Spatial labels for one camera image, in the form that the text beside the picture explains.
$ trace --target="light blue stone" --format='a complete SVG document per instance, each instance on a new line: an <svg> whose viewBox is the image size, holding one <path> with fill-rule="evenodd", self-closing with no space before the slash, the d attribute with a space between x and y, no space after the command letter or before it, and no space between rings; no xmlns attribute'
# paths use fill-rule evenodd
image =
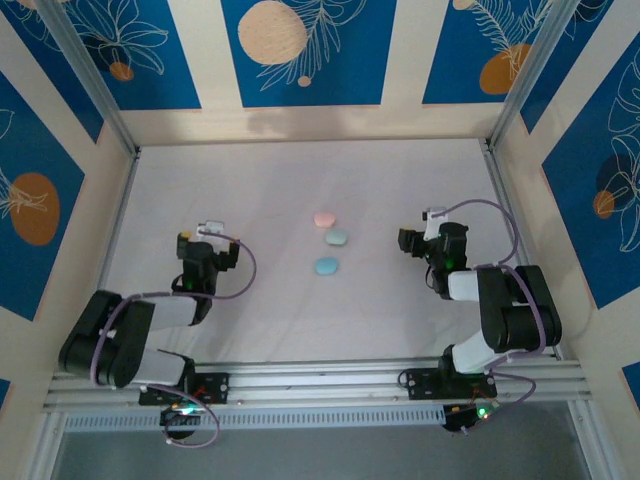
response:
<svg viewBox="0 0 640 480"><path fill-rule="evenodd" d="M316 260L316 273L318 275L333 275L338 270L338 259L333 257L324 257Z"/></svg>
<svg viewBox="0 0 640 480"><path fill-rule="evenodd" d="M349 235L346 231L339 228L332 228L327 232L327 235L324 237L324 239L329 245L335 245L339 247L347 243L348 236Z"/></svg>

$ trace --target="pebble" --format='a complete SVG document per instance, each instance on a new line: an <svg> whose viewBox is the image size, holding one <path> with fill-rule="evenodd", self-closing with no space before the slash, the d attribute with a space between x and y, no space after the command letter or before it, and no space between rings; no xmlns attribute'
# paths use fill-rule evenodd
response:
<svg viewBox="0 0 640 480"><path fill-rule="evenodd" d="M320 228L331 228L336 223L336 216L333 213L318 212L313 216L313 221Z"/></svg>
<svg viewBox="0 0 640 480"><path fill-rule="evenodd" d="M327 235L324 237L324 239L329 245L340 247L345 243L347 243L348 237L349 235L345 230L341 230L339 228L332 228L327 232Z"/></svg>
<svg viewBox="0 0 640 480"><path fill-rule="evenodd" d="M324 257L316 260L316 273L318 275L333 275L338 270L338 259Z"/></svg>

